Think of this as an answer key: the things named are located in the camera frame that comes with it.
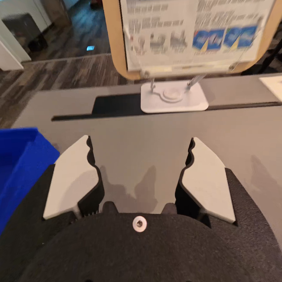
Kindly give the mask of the wooden instruction board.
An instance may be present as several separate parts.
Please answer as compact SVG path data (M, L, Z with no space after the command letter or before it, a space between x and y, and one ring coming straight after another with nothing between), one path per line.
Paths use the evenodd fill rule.
M243 72L281 21L281 1L102 2L113 64L130 80Z

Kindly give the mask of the white foam tray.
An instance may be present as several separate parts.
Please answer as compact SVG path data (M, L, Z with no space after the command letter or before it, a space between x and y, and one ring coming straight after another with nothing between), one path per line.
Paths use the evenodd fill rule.
M205 111L209 103L199 84L205 75L190 80L143 83L140 108L146 114Z

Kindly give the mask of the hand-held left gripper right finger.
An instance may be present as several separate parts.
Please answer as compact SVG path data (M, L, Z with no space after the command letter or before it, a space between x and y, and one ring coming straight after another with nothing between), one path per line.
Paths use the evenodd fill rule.
M202 220L213 216L228 223L236 217L226 167L200 139L193 137L175 190L177 213Z

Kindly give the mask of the white printed paper sheet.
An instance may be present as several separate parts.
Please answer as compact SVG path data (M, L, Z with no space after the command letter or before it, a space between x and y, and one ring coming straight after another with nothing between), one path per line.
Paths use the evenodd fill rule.
M261 77L259 80L282 102L282 76Z

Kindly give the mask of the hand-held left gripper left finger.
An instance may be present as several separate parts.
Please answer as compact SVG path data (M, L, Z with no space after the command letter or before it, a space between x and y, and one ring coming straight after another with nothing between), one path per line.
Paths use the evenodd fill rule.
M91 138L84 135L55 162L43 218L67 212L73 212L78 219L96 214L104 195Z

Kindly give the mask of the blue plastic bin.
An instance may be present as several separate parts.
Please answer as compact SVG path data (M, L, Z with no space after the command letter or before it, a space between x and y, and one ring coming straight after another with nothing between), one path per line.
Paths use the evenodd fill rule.
M35 127L0 130L0 234L59 151Z

